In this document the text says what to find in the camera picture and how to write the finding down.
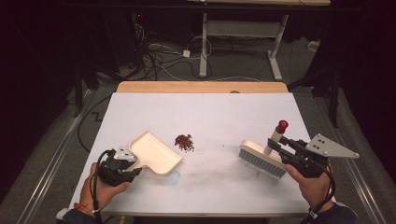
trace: floor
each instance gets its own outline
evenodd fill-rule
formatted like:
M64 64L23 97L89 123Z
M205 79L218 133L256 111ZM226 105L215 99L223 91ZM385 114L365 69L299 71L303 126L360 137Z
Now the floor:
M271 39L213 39L208 58L210 76L198 78L199 62L179 59L185 49L173 42L152 42L151 55L144 71L133 80L211 80L211 81L274 81L265 51L271 49ZM290 84L304 77L315 53L301 39L282 43L276 56L283 82ZM198 48L191 46L191 58L199 57ZM157 71L150 69L155 61ZM133 71L127 64L120 66L125 76ZM75 94L70 92L70 105L52 123L26 163L14 186L0 205L0 223L55 223L56 213L70 204L74 189L106 113L107 97L118 82L104 74L98 75L98 90L84 89L84 106L78 117ZM347 99L340 90L338 106L339 128L334 129L327 116L328 97L313 98L310 88L292 91L311 136L322 133L334 141L361 154L358 161L332 160L337 183L336 199L358 214L357 223L392 223L396 218L396 190L381 162L370 149L348 109ZM161 218L105 217L106 223L298 223L301 217L271 218Z

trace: white tabletop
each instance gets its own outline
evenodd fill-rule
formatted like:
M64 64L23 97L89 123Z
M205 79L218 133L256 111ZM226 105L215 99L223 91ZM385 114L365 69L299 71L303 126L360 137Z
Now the white tabletop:
M309 141L291 93L114 93L70 207L91 164L111 148L149 131L183 159L168 176L144 169L104 214L132 216L283 217L306 214L297 183L277 179L238 158L242 140L263 146L277 123L285 136ZM190 134L194 152L175 138Z

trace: gray carpet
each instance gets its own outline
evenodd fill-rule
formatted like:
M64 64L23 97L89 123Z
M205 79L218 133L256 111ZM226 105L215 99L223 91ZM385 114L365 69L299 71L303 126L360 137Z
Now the gray carpet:
M282 43L276 58L286 84L303 77L314 57L314 53L306 49L307 44L308 41L305 39L292 44ZM183 50L182 47L172 43L165 45L172 48L168 50L178 52ZM223 78L220 81L255 81L256 79L274 81L265 56L265 50L270 49L271 46L272 41L264 40L258 46L236 49L227 56L216 56L224 54L227 47L214 48L213 55L209 58L212 76L207 80ZM169 54L162 54L162 56L167 61L177 57ZM198 62L185 61L192 63L194 74L197 75ZM199 80L192 76L189 63L170 65L172 63L163 64L163 68L168 68L157 74L158 80ZM129 68L121 66L121 70L123 73L127 73ZM135 78L142 76L143 73L140 73ZM100 75L99 79L101 84L97 91L86 91L82 115L89 112L98 102L106 99L117 87L117 82L104 75ZM313 98L310 88L297 88L293 93L311 136L322 133L361 154L361 157L353 164L348 160L332 160L337 184L335 198L353 208L359 216L357 223L393 223L396 219L394 183L361 133L359 124L348 109L347 99L342 91L340 91L337 114L338 129L334 129L328 120L326 108L328 99L326 97ZM82 144L86 148L91 148L101 125L100 118L106 113L108 102L108 100L104 100L82 120L82 115L76 119L73 118L76 108L73 97L74 93L71 92L69 107L48 128L14 186L1 203L0 223L18 223L19 219L21 219L20 223L54 223L56 213L69 205L88 157L88 152ZM98 112L99 120L95 120L96 115L92 112ZM79 133L82 144L78 141L77 126L80 123ZM59 165L54 165L53 171L50 172L47 170L49 164ZM46 184L39 185L40 178L44 174L47 174L45 176L47 178L44 179ZM301 220L301 217L271 218L269 223L299 223ZM107 223L122 223L122 221L123 223L265 223L265 220L261 218L158 219L155 217L127 217L125 220L122 217L112 217Z

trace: sleeve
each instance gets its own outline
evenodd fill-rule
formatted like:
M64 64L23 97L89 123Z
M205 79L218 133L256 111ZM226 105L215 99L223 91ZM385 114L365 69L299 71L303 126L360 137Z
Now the sleeve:
M63 209L57 216L57 224L96 224L96 220L77 209Z
M318 214L312 224L353 224L357 218L352 209L342 203L335 203L331 209Z

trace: brush handle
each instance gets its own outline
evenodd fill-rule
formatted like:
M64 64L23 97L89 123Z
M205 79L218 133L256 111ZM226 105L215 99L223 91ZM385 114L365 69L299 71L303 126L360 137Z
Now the brush handle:
M276 143L278 143L279 140L280 140L280 138L281 138L281 137L283 136L283 134L285 133L286 128L287 128L288 126L289 126L289 124L288 124L287 121L281 120L281 121L277 124L277 126L276 126L276 128L275 128L273 134L271 135L271 140L273 140L273 141L275 141ZM268 156L268 155L271 154L271 152L272 152L272 149L271 149L270 147L268 147L268 145L267 145L267 146L265 147L265 149L264 149L264 154Z

